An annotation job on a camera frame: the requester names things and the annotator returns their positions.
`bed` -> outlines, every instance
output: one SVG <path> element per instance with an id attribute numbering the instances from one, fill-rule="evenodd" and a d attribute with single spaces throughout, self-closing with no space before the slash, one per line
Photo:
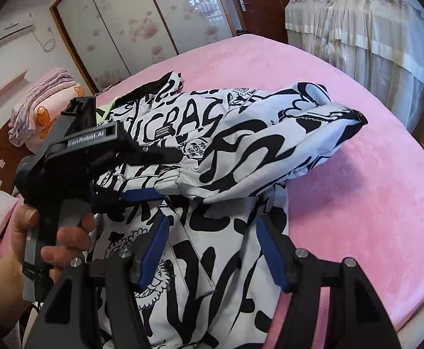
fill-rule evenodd
<path id="1" fill-rule="evenodd" d="M 348 74 L 420 134 L 424 10 L 417 0 L 291 0 L 285 25 L 289 44 Z"/>
<path id="2" fill-rule="evenodd" d="M 153 65 L 99 95 L 97 105 L 170 71 L 182 73 L 184 92 L 322 83 L 333 101 L 366 115 L 369 125 L 329 162 L 288 182 L 290 235 L 295 245 L 319 258 L 356 258 L 385 304 L 403 348 L 417 348 L 424 338 L 424 151 L 401 122 L 326 62 L 253 35 Z M 324 292 L 314 349 L 323 348 L 327 297 Z M 287 295 L 280 296 L 266 349 L 275 344 L 288 302 Z"/>

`sliding wardrobe door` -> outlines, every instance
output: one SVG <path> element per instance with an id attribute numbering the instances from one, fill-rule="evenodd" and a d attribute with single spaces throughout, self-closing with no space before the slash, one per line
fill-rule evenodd
<path id="1" fill-rule="evenodd" d="M 231 38 L 220 0 L 156 0 L 179 53 Z"/>
<path id="2" fill-rule="evenodd" d="M 177 55 L 153 0 L 94 2 L 131 74 Z"/>
<path id="3" fill-rule="evenodd" d="M 130 76 L 93 0 L 62 0 L 57 10 L 99 90 Z"/>

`metal screw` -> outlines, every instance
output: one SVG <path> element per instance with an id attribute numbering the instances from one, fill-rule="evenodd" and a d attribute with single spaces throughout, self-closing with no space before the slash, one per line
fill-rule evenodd
<path id="1" fill-rule="evenodd" d="M 309 255 L 309 252 L 303 248 L 296 249 L 295 253 L 299 258 L 306 258 Z"/>
<path id="2" fill-rule="evenodd" d="M 357 265 L 357 262 L 354 258 L 348 257 L 347 259 L 345 259 L 345 265 L 348 268 L 355 268 Z"/>
<path id="3" fill-rule="evenodd" d="M 128 248 L 121 248 L 121 249 L 118 251 L 118 255 L 119 255 L 121 258 L 127 258 L 127 257 L 130 257 L 130 256 L 131 256 L 131 251 L 130 251 Z"/>
<path id="4" fill-rule="evenodd" d="M 72 268 L 77 268 L 83 263 L 83 260 L 81 260 L 79 257 L 75 257 L 74 259 L 70 260 L 70 266 Z"/>

